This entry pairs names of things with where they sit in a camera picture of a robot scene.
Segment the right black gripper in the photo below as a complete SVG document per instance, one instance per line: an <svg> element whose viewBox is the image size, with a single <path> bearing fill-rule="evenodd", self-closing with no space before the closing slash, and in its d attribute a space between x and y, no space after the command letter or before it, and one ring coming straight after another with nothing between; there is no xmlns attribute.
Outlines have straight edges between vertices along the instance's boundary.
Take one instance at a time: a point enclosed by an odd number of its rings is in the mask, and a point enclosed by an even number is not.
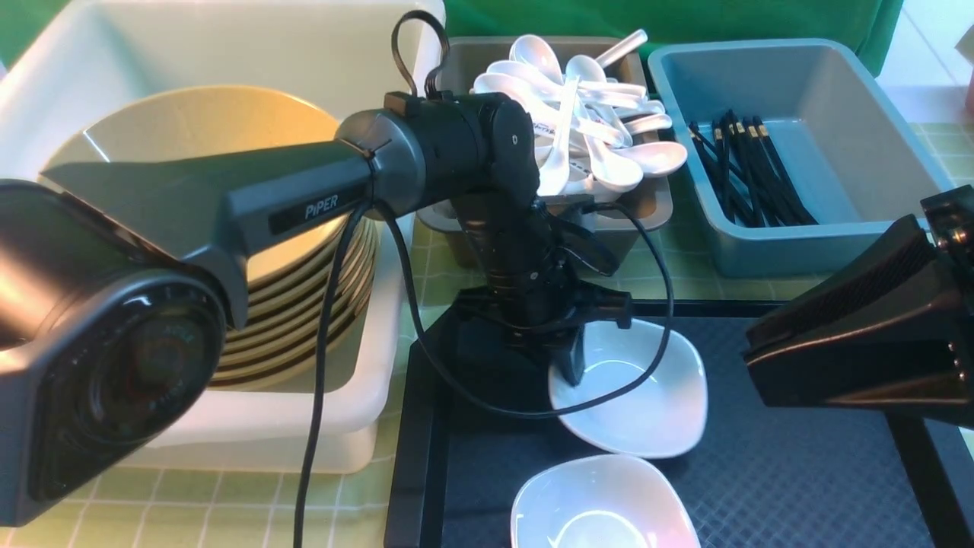
<svg viewBox="0 0 974 548"><path fill-rule="evenodd" d="M860 256L748 329L773 408L876 409L972 427L973 191L921 201Z"/></svg>

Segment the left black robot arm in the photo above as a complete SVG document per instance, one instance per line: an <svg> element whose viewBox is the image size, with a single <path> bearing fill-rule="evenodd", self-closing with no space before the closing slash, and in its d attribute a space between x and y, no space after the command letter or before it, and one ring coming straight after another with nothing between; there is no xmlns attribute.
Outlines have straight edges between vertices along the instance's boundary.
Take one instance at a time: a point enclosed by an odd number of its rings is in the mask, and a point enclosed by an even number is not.
<svg viewBox="0 0 974 548"><path fill-rule="evenodd" d="M533 125L501 93L392 91L309 145L74 163L2 181L2 524L30 523L192 408L246 326L248 257L348 216L452 202L487 284L460 312L581 380L584 326L629 327L625 292L581 281L536 197Z"/></svg>

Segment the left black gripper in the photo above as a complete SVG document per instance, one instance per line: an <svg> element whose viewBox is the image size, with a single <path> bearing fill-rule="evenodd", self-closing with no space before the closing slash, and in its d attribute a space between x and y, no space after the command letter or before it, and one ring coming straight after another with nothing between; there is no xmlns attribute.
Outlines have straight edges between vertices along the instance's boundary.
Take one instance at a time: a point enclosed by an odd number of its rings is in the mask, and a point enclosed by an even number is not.
<svg viewBox="0 0 974 548"><path fill-rule="evenodd" d="M584 376L584 326L608 320L629 329L633 299L581 280L574 260L612 274L619 261L594 232L570 221L466 223L469 245L485 275L462 290L453 310L464 320L498 327L515 346L549 346L550 365L577 387Z"/></svg>

